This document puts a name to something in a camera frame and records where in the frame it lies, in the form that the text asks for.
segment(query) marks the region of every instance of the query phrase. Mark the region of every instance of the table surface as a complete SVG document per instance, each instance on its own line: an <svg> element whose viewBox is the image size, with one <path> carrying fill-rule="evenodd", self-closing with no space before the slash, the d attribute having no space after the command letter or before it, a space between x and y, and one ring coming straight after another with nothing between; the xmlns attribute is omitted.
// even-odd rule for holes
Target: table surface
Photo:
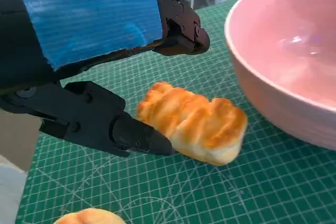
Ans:
<svg viewBox="0 0 336 224"><path fill-rule="evenodd" d="M211 48L198 56L153 52L105 63L70 78L92 80L127 101L156 81L227 97L248 114L240 155L215 167L181 154L120 158L42 134L16 223L51 223L88 207L126 223L336 223L336 152L297 140L265 120L237 83L223 37L234 2L199 10Z"/></svg>

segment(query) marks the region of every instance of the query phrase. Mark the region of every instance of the pastry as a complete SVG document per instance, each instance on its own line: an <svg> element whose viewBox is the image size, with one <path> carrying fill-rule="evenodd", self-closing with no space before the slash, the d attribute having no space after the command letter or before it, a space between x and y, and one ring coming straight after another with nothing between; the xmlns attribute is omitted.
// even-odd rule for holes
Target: pastry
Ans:
<svg viewBox="0 0 336 224"><path fill-rule="evenodd" d="M211 102L199 94L155 83L137 107L138 120L149 124L180 153L213 165L236 158L247 127L247 116L228 99Z"/></svg>
<svg viewBox="0 0 336 224"><path fill-rule="evenodd" d="M72 212L58 219L54 224L126 224L118 215L97 208Z"/></svg>

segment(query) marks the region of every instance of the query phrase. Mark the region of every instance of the screw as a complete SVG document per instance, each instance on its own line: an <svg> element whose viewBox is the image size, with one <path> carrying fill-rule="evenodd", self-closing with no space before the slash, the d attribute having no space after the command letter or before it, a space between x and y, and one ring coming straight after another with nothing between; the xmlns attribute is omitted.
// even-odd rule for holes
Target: screw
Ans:
<svg viewBox="0 0 336 224"><path fill-rule="evenodd" d="M20 91L16 92L17 96L22 97L22 98L30 98L35 93L36 93L36 88L35 87L24 89L24 90L20 90Z"/></svg>
<svg viewBox="0 0 336 224"><path fill-rule="evenodd" d="M80 124L78 122L75 122L71 125L71 131L78 132L80 130Z"/></svg>

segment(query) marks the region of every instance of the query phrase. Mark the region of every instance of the bread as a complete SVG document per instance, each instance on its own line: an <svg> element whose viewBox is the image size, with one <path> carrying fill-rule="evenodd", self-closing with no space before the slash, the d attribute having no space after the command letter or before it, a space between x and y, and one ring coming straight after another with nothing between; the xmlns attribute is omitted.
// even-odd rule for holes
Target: bread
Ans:
<svg viewBox="0 0 336 224"><path fill-rule="evenodd" d="M236 158L247 116L225 98L211 102L199 94L155 83L137 107L138 120L151 125L180 153L212 165Z"/></svg>
<svg viewBox="0 0 336 224"><path fill-rule="evenodd" d="M112 212L88 208L80 212L66 214L54 224L126 224L126 222Z"/></svg>

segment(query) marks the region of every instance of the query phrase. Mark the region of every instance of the golden brown pastry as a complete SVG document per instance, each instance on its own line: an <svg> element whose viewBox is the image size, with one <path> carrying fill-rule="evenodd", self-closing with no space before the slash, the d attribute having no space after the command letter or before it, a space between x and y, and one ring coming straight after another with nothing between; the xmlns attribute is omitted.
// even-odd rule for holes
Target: golden brown pastry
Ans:
<svg viewBox="0 0 336 224"><path fill-rule="evenodd" d="M126 224L118 215L97 208L72 212L58 219L54 224Z"/></svg>
<svg viewBox="0 0 336 224"><path fill-rule="evenodd" d="M155 83L138 104L138 120L169 138L180 153L225 165L236 158L247 116L225 98L206 97L166 82Z"/></svg>

